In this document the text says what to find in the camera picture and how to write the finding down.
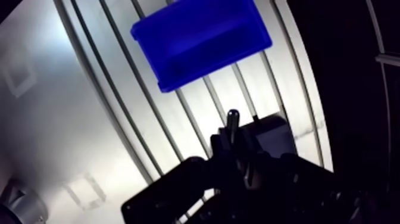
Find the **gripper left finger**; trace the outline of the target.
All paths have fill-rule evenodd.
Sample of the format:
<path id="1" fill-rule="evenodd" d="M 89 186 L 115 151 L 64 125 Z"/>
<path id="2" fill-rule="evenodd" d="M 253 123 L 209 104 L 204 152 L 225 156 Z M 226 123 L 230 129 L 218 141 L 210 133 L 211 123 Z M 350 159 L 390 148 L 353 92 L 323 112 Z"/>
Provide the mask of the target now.
<path id="1" fill-rule="evenodd" d="M 125 223 L 174 223 L 200 200 L 205 191 L 217 189 L 189 223 L 240 223 L 242 176 L 234 146 L 236 128 L 224 127 L 211 136 L 213 155 L 189 157 L 121 207 Z"/>

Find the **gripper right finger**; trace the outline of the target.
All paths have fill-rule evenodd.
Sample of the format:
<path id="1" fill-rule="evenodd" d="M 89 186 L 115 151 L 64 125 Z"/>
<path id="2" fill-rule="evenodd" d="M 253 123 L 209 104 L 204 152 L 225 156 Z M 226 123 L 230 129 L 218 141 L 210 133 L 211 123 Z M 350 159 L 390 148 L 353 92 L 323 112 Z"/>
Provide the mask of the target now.
<path id="1" fill-rule="evenodd" d="M 376 205 L 352 182 L 292 153 L 273 157 L 243 129 L 220 129 L 227 195 L 244 223 L 375 223 Z"/>

